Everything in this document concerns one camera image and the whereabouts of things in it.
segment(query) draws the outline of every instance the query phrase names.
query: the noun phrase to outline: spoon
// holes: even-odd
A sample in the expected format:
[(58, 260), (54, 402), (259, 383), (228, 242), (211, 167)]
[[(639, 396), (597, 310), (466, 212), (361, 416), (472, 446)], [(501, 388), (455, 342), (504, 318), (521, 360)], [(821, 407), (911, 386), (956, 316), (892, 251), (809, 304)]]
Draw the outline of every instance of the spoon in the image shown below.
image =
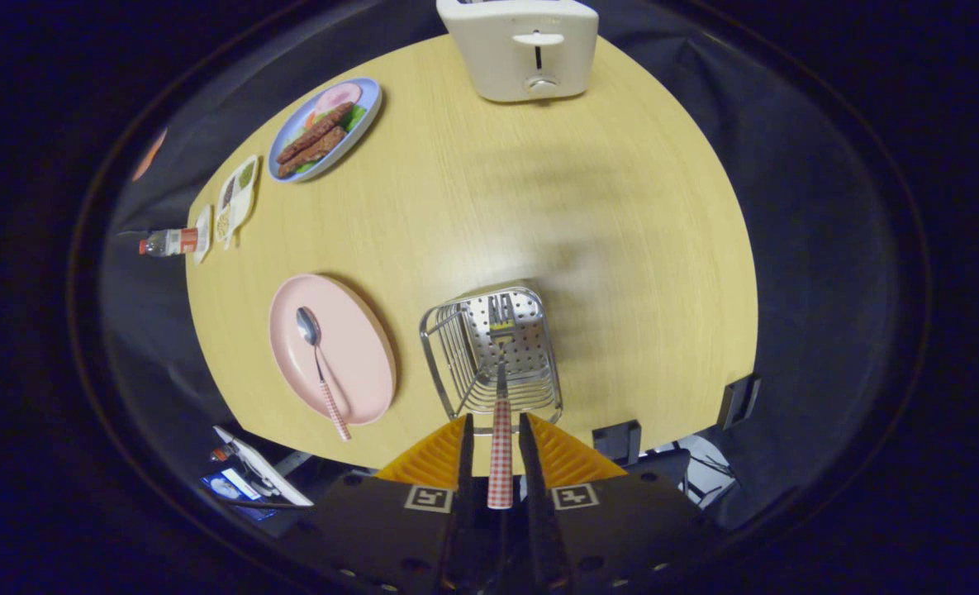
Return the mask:
[(338, 430), (342, 440), (349, 440), (349, 428), (346, 428), (346, 422), (342, 421), (339, 408), (335, 406), (335, 399), (331, 396), (331, 389), (327, 387), (327, 382), (324, 381), (324, 373), (320, 370), (320, 325), (316, 324), (316, 319), (312, 317), (309, 308), (297, 309), (297, 330), (301, 332), (302, 339), (312, 345), (312, 358), (316, 361), (316, 375), (320, 376), (320, 392), (323, 393), (324, 402), (327, 403), (327, 413), (330, 415), (331, 423), (335, 423), (335, 429)]

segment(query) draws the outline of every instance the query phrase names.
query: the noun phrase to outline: small bottle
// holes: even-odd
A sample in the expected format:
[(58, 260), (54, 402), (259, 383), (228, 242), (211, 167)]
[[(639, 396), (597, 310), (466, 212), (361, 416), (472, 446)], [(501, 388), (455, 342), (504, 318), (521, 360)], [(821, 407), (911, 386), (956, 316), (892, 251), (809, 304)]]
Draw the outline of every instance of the small bottle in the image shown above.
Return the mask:
[(140, 252), (148, 256), (175, 256), (188, 252), (205, 251), (209, 234), (199, 233), (197, 227), (183, 230), (159, 230), (152, 232), (148, 240), (140, 241)]

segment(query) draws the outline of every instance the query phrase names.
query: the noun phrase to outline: wooden table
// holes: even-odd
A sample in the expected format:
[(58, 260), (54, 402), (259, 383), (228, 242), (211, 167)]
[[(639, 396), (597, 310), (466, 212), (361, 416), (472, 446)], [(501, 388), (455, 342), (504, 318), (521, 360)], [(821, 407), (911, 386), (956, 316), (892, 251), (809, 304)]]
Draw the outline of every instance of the wooden table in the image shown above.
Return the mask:
[[(360, 144), (305, 183), (275, 182), (263, 162), (239, 245), (214, 245), (198, 267), (188, 259), (199, 344), (246, 430), (383, 467), (447, 422), (422, 313), (518, 278), (538, 284), (552, 325), (560, 428), (591, 444), (592, 429), (635, 418), (647, 449), (716, 422), (724, 385), (753, 370), (757, 345), (746, 226), (694, 121), (605, 39), (587, 92), (544, 104), (481, 99), (447, 36), (380, 56), (266, 121), (199, 193), (190, 222), (243, 158), (267, 154), (294, 108), (354, 76), (386, 93)], [(309, 272), (357, 291), (397, 358), (393, 406), (353, 426), (348, 444), (293, 394), (269, 349), (275, 290)], [(489, 439), (478, 440), (485, 475)]]

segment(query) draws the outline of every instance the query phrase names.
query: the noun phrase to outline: pink plate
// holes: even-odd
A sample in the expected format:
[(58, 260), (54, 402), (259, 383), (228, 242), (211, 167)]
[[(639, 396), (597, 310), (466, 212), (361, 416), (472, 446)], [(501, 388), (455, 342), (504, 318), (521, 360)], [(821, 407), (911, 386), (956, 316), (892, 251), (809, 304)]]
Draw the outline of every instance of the pink plate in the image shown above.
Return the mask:
[(386, 413), (394, 398), (394, 354), (368, 305), (334, 279), (288, 279), (269, 308), (269, 344), (280, 373), (312, 410), (328, 417), (316, 375), (314, 348), (297, 329), (297, 309), (307, 307), (320, 325), (320, 365), (346, 423), (361, 426)]

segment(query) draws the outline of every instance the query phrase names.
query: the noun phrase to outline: metal rack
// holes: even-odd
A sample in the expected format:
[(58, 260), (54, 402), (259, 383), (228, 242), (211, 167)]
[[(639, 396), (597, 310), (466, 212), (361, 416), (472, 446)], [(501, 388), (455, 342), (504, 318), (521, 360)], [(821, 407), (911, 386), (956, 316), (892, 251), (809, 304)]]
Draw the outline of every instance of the metal rack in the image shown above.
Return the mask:
[[(428, 310), (420, 337), (431, 376), (449, 419), (465, 413), (492, 415), (497, 399), (497, 363), (501, 351), (489, 332), (489, 298), (507, 294), (515, 317), (515, 339), (504, 349), (508, 402), (513, 412), (553, 409), (549, 421), (562, 415), (558, 370), (552, 338), (539, 295), (512, 286), (458, 297)], [(519, 426), (512, 423), (511, 432)], [(489, 436), (492, 428), (475, 428)]]

